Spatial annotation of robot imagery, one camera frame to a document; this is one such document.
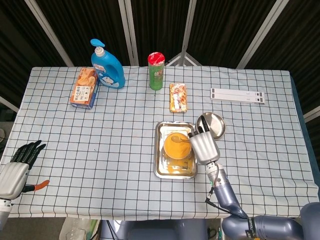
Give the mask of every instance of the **orange snack box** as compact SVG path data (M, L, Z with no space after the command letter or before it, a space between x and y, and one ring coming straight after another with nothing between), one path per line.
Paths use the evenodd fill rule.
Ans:
M98 75L92 68L82 68L70 97L74 107L92 109L99 86Z
M187 111L187 89L184 83L170 84L170 112L185 113Z

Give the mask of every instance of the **blue detergent bottle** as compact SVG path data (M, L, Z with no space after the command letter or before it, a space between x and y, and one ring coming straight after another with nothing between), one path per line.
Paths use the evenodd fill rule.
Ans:
M90 43L96 47L91 56L91 62L100 82L109 88L122 88L126 80L121 63L110 52L103 49L105 45L100 40L91 39Z

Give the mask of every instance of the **checkered tablecloth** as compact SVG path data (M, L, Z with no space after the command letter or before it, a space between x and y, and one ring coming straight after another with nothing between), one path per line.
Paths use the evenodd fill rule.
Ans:
M219 163L248 215L295 217L318 201L288 71L166 67L164 88L155 92L147 67L124 67L125 87L100 86L94 108L86 110L69 104L80 69L32 69L0 169L20 146L42 140L47 146L27 183L50 184L17 198L12 217L225 217L204 203L211 187L204 166L191 180L160 179L153 172L156 124L195 123L204 112L226 123L217 141ZM169 111L173 82L186 84L186 113ZM264 92L266 101L212 101L210 88ZM214 195L211 200L217 203Z

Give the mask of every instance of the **metal pot lid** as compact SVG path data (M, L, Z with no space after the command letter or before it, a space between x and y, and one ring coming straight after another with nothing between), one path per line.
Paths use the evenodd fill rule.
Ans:
M220 117L218 114L215 114L213 112L205 112L204 114L202 114L202 116L204 116L204 119L206 120L210 131L213 132L214 139L217 140L225 134L226 123L222 119L222 117ZM196 128L198 128L199 126L204 128L201 121L201 116L199 116L195 125L196 125Z

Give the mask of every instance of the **yellow bowl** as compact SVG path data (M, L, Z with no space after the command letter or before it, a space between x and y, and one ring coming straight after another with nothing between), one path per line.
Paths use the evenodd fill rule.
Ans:
M172 159L184 159L186 158L191 151L191 143L190 142L174 142L172 141L172 137L177 136L183 140L189 140L189 138L179 132L171 133L166 137L164 141L164 151L165 153Z

